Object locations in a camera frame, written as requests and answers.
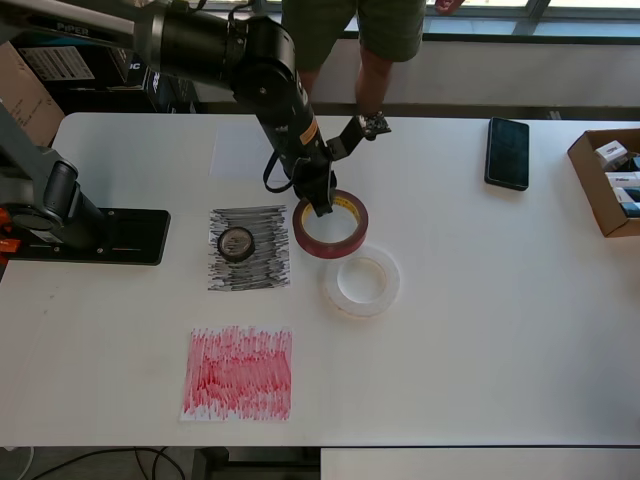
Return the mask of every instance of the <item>cable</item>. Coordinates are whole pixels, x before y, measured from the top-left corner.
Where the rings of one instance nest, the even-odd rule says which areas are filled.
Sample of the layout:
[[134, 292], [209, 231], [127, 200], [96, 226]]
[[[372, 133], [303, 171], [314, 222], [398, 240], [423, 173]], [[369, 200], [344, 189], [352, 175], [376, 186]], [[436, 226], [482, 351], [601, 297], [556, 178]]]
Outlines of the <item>cable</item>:
[[164, 452], [167, 447], [162, 447], [160, 451], [156, 454], [156, 458], [153, 459], [153, 466], [151, 467], [151, 480], [156, 480], [156, 467], [158, 466], [158, 460], [160, 459], [160, 455]]
[[142, 476], [144, 477], [144, 480], [149, 480], [149, 477], [147, 476], [147, 472], [145, 472], [144, 468], [142, 467], [142, 462], [140, 461], [140, 455], [138, 455], [138, 448], [133, 447], [133, 452], [136, 455], [136, 462], [138, 463], [138, 467], [140, 467], [140, 471], [142, 472]]
[[184, 471], [182, 470], [182, 468], [180, 468], [180, 465], [178, 465], [175, 460], [173, 460], [173, 458], [171, 458], [169, 455], [156, 450], [155, 448], [148, 448], [148, 447], [129, 447], [129, 448], [108, 448], [105, 450], [96, 450], [95, 452], [90, 452], [90, 453], [86, 453], [84, 455], [80, 455], [79, 457], [76, 458], [72, 458], [71, 460], [61, 463], [60, 465], [58, 465], [57, 467], [53, 467], [50, 468], [49, 470], [45, 470], [44, 472], [36, 475], [35, 477], [33, 477], [31, 480], [38, 480], [46, 475], [49, 475], [50, 473], [53, 473], [57, 470], [60, 470], [61, 468], [67, 467], [73, 463], [79, 462], [80, 460], [84, 460], [85, 458], [89, 458], [89, 457], [93, 457], [94, 455], [102, 455], [105, 453], [121, 453], [121, 452], [153, 452], [155, 453], [157, 456], [160, 456], [164, 459], [166, 459], [169, 463], [171, 463], [171, 465], [173, 465], [176, 470], [178, 471], [178, 473], [180, 474], [180, 478], [182, 480], [187, 480], [187, 477], [184, 474]]
[[29, 469], [31, 468], [31, 463], [33, 462], [33, 455], [35, 453], [35, 448], [33, 447], [29, 447], [29, 448], [31, 449], [31, 453], [29, 453], [29, 461], [27, 462], [27, 466], [24, 467], [24, 470], [22, 470], [22, 473], [16, 480], [22, 480], [24, 476], [27, 474], [27, 472], [29, 471]]

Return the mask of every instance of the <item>person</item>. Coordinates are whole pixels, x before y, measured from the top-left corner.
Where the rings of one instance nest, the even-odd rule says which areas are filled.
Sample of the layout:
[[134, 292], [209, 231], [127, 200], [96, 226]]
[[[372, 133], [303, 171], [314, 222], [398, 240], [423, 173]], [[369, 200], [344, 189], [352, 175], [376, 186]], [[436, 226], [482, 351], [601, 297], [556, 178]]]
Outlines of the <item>person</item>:
[[[436, 0], [441, 15], [464, 0]], [[282, 24], [293, 38], [296, 66], [308, 94], [334, 43], [357, 13], [360, 72], [359, 113], [375, 114], [384, 101], [395, 62], [411, 60], [422, 41], [425, 0], [283, 0]]]

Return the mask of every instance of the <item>label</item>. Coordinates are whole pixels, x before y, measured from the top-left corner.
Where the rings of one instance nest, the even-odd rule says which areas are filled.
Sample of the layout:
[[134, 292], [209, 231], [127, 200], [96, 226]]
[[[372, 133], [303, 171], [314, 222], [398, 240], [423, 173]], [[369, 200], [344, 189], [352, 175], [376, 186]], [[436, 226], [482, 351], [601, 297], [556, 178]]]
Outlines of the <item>label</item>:
[[311, 140], [313, 140], [313, 137], [316, 136], [316, 133], [318, 133], [318, 122], [316, 121], [316, 117], [314, 116], [311, 125], [309, 125], [309, 128], [307, 128], [304, 133], [300, 135], [300, 141], [303, 145], [306, 145]]
[[21, 48], [20, 52], [45, 82], [95, 79], [76, 47]]
[[52, 233], [43, 232], [41, 230], [29, 230], [29, 231], [33, 233], [36, 237], [38, 237], [40, 240], [44, 240], [47, 243], [62, 243], [62, 240], [60, 240], [58, 237], [56, 237]]

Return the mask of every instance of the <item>smartphone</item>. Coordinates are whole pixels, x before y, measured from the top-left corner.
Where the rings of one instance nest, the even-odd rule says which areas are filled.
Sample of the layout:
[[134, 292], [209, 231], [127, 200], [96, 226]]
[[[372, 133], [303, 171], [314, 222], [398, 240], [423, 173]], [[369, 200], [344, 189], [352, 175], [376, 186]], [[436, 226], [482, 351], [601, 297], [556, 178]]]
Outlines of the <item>smartphone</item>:
[[484, 181], [520, 192], [529, 188], [529, 125], [491, 119]]

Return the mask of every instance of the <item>wall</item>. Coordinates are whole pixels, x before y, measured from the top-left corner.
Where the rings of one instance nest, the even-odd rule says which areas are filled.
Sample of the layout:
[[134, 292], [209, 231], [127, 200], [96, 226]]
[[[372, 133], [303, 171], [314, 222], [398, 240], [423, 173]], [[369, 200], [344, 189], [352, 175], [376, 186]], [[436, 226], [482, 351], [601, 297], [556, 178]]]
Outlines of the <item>wall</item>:
[[[353, 103], [358, 41], [339, 40], [314, 102]], [[394, 104], [640, 106], [640, 46], [423, 42], [397, 65], [387, 95]], [[199, 86], [204, 102], [233, 101]]]

